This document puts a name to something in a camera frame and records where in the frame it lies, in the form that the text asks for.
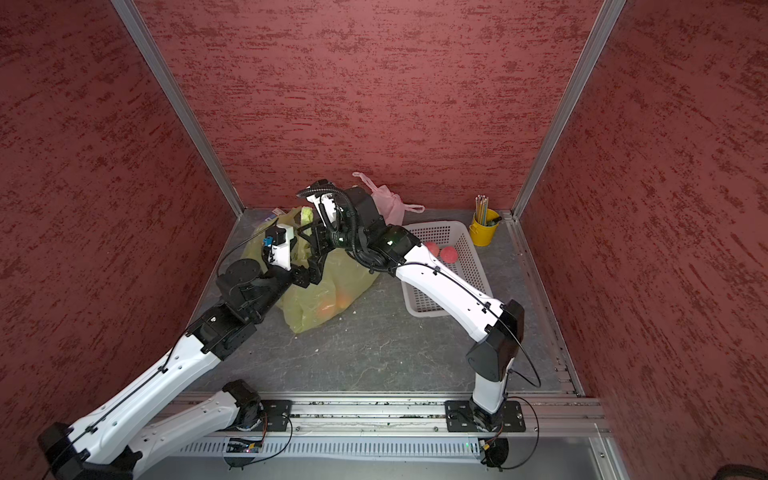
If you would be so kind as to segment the pink plastic bag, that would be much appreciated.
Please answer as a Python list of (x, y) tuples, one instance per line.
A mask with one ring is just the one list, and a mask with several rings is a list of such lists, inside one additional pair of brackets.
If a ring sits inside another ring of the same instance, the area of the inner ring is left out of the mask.
[(354, 172), (353, 176), (361, 180), (370, 190), (378, 212), (389, 225), (402, 226), (407, 212), (421, 214), (426, 210), (424, 205), (404, 203), (401, 197), (392, 192), (386, 185), (377, 186), (362, 172)]

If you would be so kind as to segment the green avocado plastic bag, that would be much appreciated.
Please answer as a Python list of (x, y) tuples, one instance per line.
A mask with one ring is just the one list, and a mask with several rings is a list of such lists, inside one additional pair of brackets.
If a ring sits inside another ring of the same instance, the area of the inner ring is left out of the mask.
[(310, 284), (307, 288), (291, 286), (277, 306), (282, 310), (291, 331), (301, 334), (325, 323), (320, 322), (316, 314), (321, 302), (336, 302), (337, 290), (353, 295), (355, 302), (373, 285), (378, 276), (377, 272), (370, 273), (350, 258), (343, 249), (336, 249), (326, 257), (323, 277), (319, 284)]

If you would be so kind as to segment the yellow orange peach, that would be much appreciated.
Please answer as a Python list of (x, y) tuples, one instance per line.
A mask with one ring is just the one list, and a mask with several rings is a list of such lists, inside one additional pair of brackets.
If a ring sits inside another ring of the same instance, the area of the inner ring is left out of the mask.
[(336, 291), (336, 308), (339, 311), (346, 310), (355, 300), (355, 297), (343, 290)]

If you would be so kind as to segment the orange red peach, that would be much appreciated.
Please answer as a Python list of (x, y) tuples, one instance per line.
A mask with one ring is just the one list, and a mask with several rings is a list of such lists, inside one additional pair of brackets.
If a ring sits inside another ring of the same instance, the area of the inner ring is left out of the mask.
[(326, 322), (338, 314), (338, 306), (335, 301), (321, 302), (316, 309), (317, 319)]

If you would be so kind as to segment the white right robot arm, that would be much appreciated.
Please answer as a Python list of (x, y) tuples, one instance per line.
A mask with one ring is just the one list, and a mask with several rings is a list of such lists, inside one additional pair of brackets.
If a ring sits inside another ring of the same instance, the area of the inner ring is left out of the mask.
[(426, 294), (474, 341), (466, 354), (475, 373), (469, 400), (476, 428), (497, 433), (503, 428), (509, 370), (521, 347), (524, 309), (483, 293), (446, 267), (416, 235), (389, 225), (372, 197), (360, 188), (342, 190), (318, 181), (298, 193), (319, 214), (312, 238), (316, 253), (332, 247), (371, 272), (388, 273)]

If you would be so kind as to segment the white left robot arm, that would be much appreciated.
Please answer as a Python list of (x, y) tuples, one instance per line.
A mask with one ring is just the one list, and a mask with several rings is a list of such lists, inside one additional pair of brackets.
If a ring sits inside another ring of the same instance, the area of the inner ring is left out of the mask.
[(321, 281), (323, 264), (261, 267), (237, 260), (216, 279), (218, 301), (193, 321), (153, 366), (101, 407), (72, 424), (56, 422), (38, 437), (56, 479), (134, 479), (186, 441), (234, 428), (266, 434), (269, 414), (243, 380), (168, 419), (152, 420), (197, 378), (222, 363), (257, 330), (292, 285)]

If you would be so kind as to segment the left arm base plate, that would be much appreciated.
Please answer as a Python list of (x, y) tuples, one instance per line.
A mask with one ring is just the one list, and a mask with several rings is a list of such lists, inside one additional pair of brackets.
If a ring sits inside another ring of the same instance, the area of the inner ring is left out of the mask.
[(238, 412), (235, 420), (223, 428), (224, 432), (246, 435), (263, 435), (272, 432), (287, 432), (288, 419), (291, 416), (291, 400), (261, 400), (259, 405), (249, 404)]

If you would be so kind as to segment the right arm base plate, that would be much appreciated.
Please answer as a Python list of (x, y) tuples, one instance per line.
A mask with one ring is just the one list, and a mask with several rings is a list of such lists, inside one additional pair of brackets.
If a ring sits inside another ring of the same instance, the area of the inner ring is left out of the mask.
[(518, 401), (504, 400), (496, 413), (488, 413), (471, 400), (444, 403), (449, 432), (520, 433), (527, 430)]

